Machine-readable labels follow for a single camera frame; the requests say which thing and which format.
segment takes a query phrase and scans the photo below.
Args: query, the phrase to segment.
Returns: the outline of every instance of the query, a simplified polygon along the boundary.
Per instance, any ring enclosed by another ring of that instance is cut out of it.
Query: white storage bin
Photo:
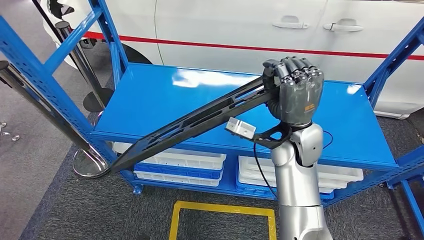
[[[131,144],[115,142],[113,146],[113,150],[115,150],[117,153],[123,153],[131,146]],[[225,161],[226,157],[226,154],[220,153],[169,148],[161,153],[147,158],[143,161],[143,163],[162,164],[196,169],[221,170],[223,168],[223,162]]]
[[[223,177],[222,172],[219,179],[180,176],[180,175],[171,175],[171,174],[146,172],[146,171],[134,171],[134,173],[137,175],[137,178],[139,179],[155,180],[155,181],[163,181],[163,182],[171,182],[171,183],[179,183],[179,184],[194,184],[194,185],[203,185],[203,186],[211,186],[211,187],[217,187],[220,184],[221,178]]]
[[[271,187],[275,188],[277,186],[275,181],[269,181],[268,178],[266,180],[268,181]],[[238,174],[238,181],[242,184],[267,186],[264,179],[259,180],[259,179],[246,178],[241,176],[240,173]],[[321,187],[321,186],[319,187],[319,192],[323,194],[330,194],[332,193],[333,190],[334,188],[331,188],[331,187]]]
[[[112,150],[117,154],[123,154],[127,149],[129,149],[132,146],[131,143],[125,143],[125,142],[113,142]]]
[[[274,164],[271,159],[258,158],[266,180],[272,187],[276,186]],[[254,157],[238,157],[238,180],[244,184],[266,186]],[[349,182],[361,181],[364,173],[360,168],[317,165],[318,186],[321,193],[332,192],[334,189],[344,189]]]

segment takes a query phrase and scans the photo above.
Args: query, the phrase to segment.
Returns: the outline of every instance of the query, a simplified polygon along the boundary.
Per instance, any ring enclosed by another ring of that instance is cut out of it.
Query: red stripe
[[[102,33],[91,32],[91,31],[84,34],[84,37],[92,38],[92,39],[104,39]],[[154,38],[121,36],[121,35],[119,36],[119,39],[121,41],[140,42],[140,43],[172,44],[172,45],[222,48],[222,49],[243,49],[243,50],[285,52],[285,53],[299,53],[299,54],[317,54],[317,55],[346,56],[346,57],[359,57],[359,58],[385,59],[388,56],[388,54],[383,54],[383,53],[319,51],[319,50],[303,50],[303,49],[273,48],[273,47],[259,47],[259,46],[239,46],[239,45],[225,45],[225,44],[202,43],[202,42],[162,40],[162,39],[154,39]],[[424,61],[424,55],[411,55],[408,57],[408,59]]]

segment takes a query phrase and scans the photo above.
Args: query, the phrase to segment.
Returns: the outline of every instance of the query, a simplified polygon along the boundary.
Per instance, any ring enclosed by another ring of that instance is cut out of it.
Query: blue storage bin
[[[202,179],[219,179],[221,176],[221,170],[193,168],[185,166],[171,166],[163,164],[152,164],[139,162],[134,166],[134,171],[158,173],[158,174],[170,174],[178,176],[187,176]]]
[[[263,197],[272,197],[275,198],[271,190],[267,186],[253,185],[253,184],[245,184],[239,182],[239,165],[236,164],[236,174],[235,174],[235,189],[237,192],[246,193],[246,194],[254,194],[260,195]],[[277,193],[277,188],[273,187],[272,190]],[[320,193],[321,199],[333,199],[334,192],[331,193]]]

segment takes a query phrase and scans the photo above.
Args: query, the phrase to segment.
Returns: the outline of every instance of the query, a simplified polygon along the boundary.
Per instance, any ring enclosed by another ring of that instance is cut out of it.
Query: stanchion base
[[[114,94],[114,91],[109,88],[102,88],[98,94],[100,95],[101,99],[105,101],[104,105],[107,106],[109,100]],[[88,93],[87,96],[85,96],[82,105],[84,106],[85,110],[89,111],[90,113],[98,113],[103,111],[102,106],[100,106],[92,91]]]
[[[89,153],[78,149],[73,155],[73,171],[88,179],[98,178],[108,173],[109,163],[94,151]]]

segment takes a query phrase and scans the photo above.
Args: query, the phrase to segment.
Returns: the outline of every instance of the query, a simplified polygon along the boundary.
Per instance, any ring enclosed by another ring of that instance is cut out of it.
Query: yellow floor marking
[[[178,222],[180,220],[181,209],[267,216],[269,240],[277,240],[276,216],[273,209],[249,207],[249,206],[232,206],[232,205],[199,203],[199,202],[190,202],[190,201],[176,201],[176,203],[174,204],[172,219],[171,219],[171,227],[169,230],[169,240],[177,240]]]

